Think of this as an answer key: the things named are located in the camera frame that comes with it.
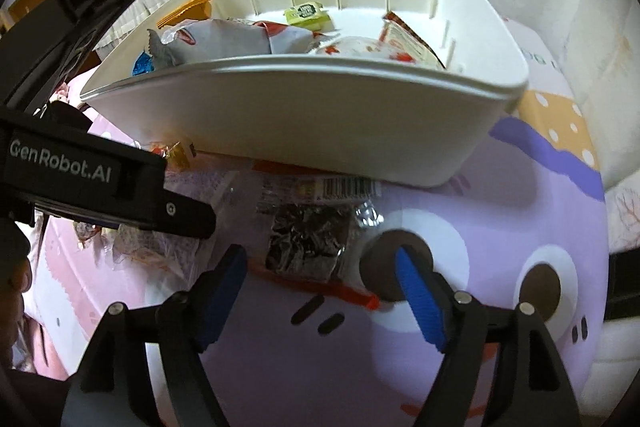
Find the left hand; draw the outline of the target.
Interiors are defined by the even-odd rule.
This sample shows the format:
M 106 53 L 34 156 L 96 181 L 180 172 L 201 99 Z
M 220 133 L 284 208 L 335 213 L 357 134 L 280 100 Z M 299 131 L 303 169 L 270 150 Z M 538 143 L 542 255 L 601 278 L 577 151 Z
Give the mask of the left hand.
M 24 311 L 23 294 L 32 285 L 32 268 L 28 260 L 29 240 L 9 218 L 1 219 L 0 247 L 1 365 L 11 367 L 12 347 Z

